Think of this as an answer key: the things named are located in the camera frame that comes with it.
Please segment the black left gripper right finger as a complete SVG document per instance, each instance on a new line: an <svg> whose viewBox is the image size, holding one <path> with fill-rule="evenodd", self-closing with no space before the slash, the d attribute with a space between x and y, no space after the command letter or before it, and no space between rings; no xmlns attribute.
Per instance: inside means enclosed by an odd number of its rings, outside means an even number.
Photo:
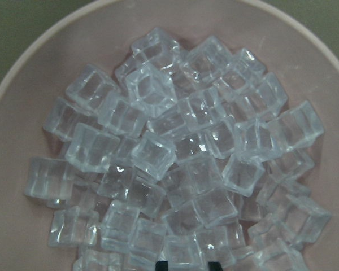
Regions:
<svg viewBox="0 0 339 271"><path fill-rule="evenodd" d="M218 261L209 261L208 270L209 271L221 271L221 263Z"/></svg>

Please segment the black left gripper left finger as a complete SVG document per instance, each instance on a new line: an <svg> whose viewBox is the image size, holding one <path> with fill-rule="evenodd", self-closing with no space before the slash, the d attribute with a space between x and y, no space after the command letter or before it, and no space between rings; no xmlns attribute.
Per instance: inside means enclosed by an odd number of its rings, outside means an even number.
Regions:
<svg viewBox="0 0 339 271"><path fill-rule="evenodd" d="M155 264L155 271L168 271L168 262L157 261Z"/></svg>

